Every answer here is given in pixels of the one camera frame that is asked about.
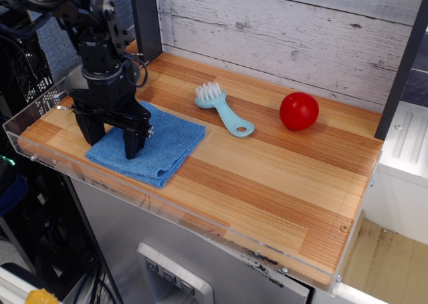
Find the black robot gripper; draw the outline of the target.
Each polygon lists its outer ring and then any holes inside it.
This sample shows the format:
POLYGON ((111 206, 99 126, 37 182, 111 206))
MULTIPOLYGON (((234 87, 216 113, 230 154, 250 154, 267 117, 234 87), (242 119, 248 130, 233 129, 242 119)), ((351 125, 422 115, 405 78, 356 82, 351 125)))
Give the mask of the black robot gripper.
POLYGON ((126 158, 136 157, 153 134, 151 113, 136 100, 140 70, 124 63, 110 73, 92 73, 80 66, 68 76, 68 94, 78 126, 89 145, 106 133, 105 124, 124 129, 126 158))

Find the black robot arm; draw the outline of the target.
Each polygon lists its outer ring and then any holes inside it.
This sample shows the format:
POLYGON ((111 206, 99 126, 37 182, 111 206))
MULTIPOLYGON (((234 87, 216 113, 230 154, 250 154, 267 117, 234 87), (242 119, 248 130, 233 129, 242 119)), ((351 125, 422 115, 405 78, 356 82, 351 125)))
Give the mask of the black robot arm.
POLYGON ((5 33, 31 37, 51 17, 65 30, 82 61, 84 89, 71 89, 76 121, 87 143, 94 145, 105 135, 105 124, 122 129, 124 150, 133 159, 152 134, 150 112, 135 98, 146 79, 136 71, 143 64, 126 52, 130 36, 123 29, 113 0, 1 0, 15 11, 34 11, 40 16, 24 30, 2 27, 5 33))

